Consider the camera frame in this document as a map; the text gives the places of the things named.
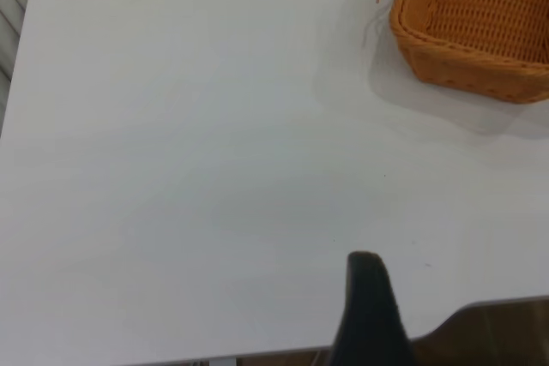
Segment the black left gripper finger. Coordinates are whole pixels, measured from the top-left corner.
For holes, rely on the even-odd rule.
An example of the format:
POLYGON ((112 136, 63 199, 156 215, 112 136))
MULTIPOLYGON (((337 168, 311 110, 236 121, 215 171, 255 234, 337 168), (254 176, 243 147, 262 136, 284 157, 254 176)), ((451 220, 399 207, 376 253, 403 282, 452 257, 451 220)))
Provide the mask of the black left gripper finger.
POLYGON ((389 273, 381 257, 347 257, 345 306, 329 365, 415 365, 389 273))

